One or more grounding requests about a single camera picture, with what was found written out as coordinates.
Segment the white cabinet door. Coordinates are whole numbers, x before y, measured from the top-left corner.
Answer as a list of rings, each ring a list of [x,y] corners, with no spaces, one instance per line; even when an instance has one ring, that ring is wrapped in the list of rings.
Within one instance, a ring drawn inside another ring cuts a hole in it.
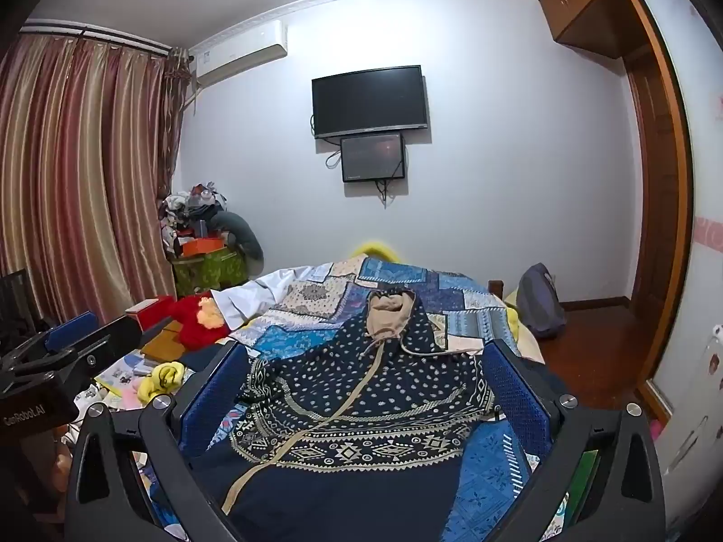
[[[722,48],[691,0],[643,0],[667,47],[692,160],[683,295],[653,384],[673,415],[656,442],[671,528],[722,481]]]

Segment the yellow plush toy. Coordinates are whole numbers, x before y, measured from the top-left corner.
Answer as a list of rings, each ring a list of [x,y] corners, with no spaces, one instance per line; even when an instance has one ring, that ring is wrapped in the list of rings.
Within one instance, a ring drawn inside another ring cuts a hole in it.
[[[157,364],[149,376],[138,383],[136,397],[147,405],[158,395],[174,394],[183,386],[186,368],[178,361]]]

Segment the yellow blanket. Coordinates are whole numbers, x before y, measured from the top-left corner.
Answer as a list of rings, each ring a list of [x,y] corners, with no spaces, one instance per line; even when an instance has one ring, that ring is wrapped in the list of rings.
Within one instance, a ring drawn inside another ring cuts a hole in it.
[[[352,253],[353,257],[364,255],[370,258],[380,259],[380,261],[399,263],[401,259],[391,247],[379,241],[369,241],[357,247]]]

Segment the orange box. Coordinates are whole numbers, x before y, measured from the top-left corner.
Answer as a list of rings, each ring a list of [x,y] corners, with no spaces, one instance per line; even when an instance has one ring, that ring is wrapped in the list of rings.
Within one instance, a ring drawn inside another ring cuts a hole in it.
[[[181,244],[181,255],[184,257],[207,255],[207,253],[223,250],[224,247],[224,238],[184,238]]]

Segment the small wall monitor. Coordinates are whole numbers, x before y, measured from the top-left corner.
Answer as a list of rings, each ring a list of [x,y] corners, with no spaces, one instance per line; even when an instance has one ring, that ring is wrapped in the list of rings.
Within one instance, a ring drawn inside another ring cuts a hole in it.
[[[342,181],[376,182],[406,177],[401,133],[374,133],[341,140]]]

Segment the green storage box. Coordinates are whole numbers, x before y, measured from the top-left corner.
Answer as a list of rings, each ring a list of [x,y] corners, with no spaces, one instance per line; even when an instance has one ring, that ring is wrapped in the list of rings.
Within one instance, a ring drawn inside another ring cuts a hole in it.
[[[244,256],[228,247],[173,259],[172,268],[179,297],[232,288],[249,280]]]

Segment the large wall television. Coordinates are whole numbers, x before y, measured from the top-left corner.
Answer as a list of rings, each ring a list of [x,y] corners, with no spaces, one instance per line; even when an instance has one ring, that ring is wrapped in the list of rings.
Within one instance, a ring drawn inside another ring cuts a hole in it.
[[[419,65],[347,72],[311,81],[316,138],[427,129]]]

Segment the red plush toy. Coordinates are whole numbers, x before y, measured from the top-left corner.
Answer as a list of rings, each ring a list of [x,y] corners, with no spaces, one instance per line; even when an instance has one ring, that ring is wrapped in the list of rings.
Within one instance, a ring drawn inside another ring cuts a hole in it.
[[[169,316],[179,326],[179,343],[188,351],[202,350],[230,334],[228,324],[209,291],[173,302],[169,306]]]

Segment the white pillow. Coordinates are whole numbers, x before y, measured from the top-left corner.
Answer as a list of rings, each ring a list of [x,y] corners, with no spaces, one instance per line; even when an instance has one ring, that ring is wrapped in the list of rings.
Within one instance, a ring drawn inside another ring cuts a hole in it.
[[[224,290],[212,290],[211,296],[225,325],[235,332],[258,314],[263,314],[286,297],[294,281],[324,281],[331,263],[321,266],[282,268]]]

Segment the brown wooden wardrobe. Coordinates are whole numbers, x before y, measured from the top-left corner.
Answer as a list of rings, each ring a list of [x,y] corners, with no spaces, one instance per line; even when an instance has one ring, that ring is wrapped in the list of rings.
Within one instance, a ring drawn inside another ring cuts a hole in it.
[[[623,299],[642,330],[632,390],[656,420],[673,416],[657,385],[683,301],[690,261],[694,184],[678,76],[644,0],[537,0],[558,47],[615,72],[620,150],[630,186]]]

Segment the striped red beige curtain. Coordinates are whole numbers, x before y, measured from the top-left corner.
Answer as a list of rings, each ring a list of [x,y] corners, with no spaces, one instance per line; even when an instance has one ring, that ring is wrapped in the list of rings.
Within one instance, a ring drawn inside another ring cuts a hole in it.
[[[1,269],[39,311],[103,321],[174,291],[160,202],[188,70],[176,56],[21,34],[1,60]]]

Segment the pile of clutter clothes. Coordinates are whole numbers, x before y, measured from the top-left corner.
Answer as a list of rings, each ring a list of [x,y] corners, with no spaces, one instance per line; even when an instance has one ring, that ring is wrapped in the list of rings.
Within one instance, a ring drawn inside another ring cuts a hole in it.
[[[160,204],[160,237],[164,250],[177,253],[183,238],[208,238],[210,220],[227,207],[227,198],[210,181],[190,191],[171,193]]]

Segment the navy patterned hooded sweater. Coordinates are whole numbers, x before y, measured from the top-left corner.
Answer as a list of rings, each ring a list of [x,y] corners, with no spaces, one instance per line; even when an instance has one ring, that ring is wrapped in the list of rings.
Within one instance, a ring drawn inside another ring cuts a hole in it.
[[[494,395],[422,301],[374,291],[326,343],[258,361],[245,411],[193,472],[244,541],[436,541]]]

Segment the blue patchwork quilt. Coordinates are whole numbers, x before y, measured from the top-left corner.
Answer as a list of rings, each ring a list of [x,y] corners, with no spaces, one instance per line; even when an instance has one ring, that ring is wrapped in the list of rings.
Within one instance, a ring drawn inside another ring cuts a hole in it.
[[[484,346],[516,343],[472,279],[355,257],[285,271],[181,427],[244,541],[481,541],[538,461]]]

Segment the grey blue backpack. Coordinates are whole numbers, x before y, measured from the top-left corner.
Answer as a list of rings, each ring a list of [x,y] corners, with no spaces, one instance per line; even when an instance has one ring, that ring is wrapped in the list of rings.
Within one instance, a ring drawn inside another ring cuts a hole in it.
[[[537,339],[555,338],[566,327],[566,316],[553,277],[543,263],[528,268],[517,286],[517,312]]]

